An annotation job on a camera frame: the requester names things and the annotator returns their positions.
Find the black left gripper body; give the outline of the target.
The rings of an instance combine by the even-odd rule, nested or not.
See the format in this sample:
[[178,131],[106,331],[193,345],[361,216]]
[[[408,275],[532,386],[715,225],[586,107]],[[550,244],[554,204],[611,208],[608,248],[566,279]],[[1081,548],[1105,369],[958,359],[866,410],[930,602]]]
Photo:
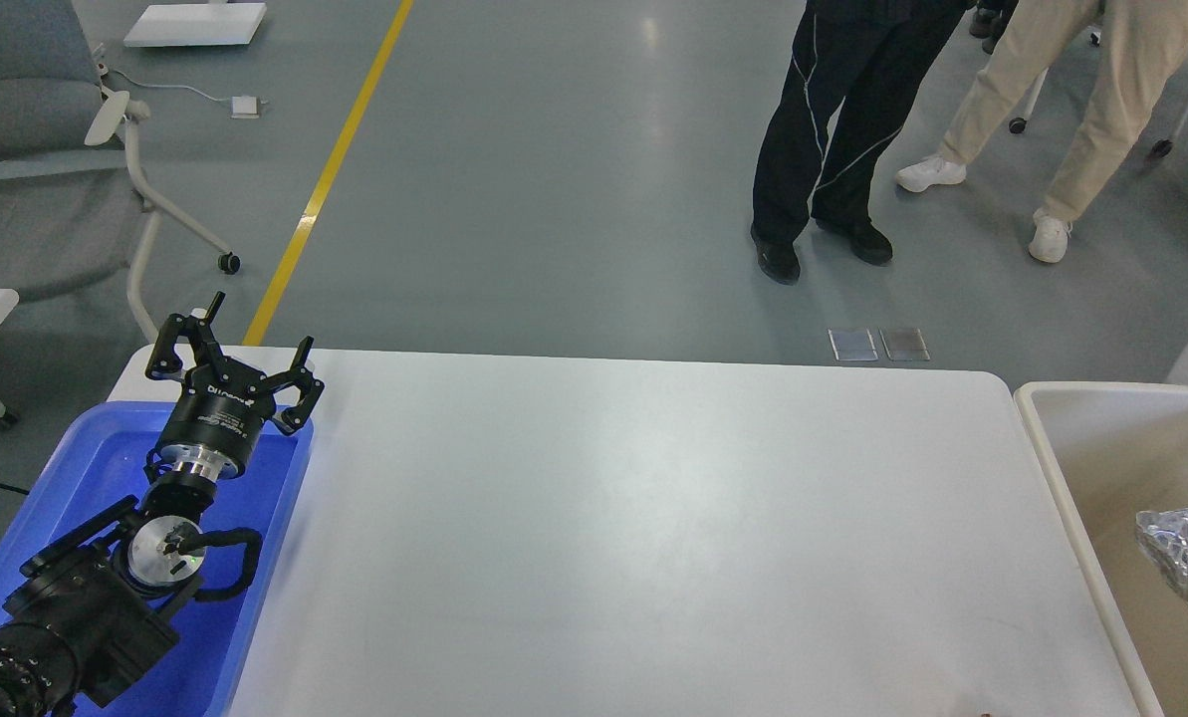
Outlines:
[[160,461],[184,461],[201,449],[215,467],[208,478],[235,478],[246,472],[263,421],[274,414],[271,393],[249,393],[263,372],[248,364],[198,364],[184,385],[164,431],[156,440]]

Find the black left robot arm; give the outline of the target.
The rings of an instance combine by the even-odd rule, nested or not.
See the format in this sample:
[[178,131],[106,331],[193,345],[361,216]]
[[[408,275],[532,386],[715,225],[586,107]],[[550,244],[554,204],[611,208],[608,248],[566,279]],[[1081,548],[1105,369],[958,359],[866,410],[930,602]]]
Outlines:
[[182,386],[144,459],[148,491],[125,496],[23,563],[23,586],[0,624],[0,716],[71,716],[86,694],[108,705],[159,664],[192,602],[244,595],[260,569],[255,528],[206,531],[219,482],[246,472],[265,425],[307,427],[324,382],[308,358],[312,337],[283,372],[226,355],[201,313],[162,323],[144,373]]

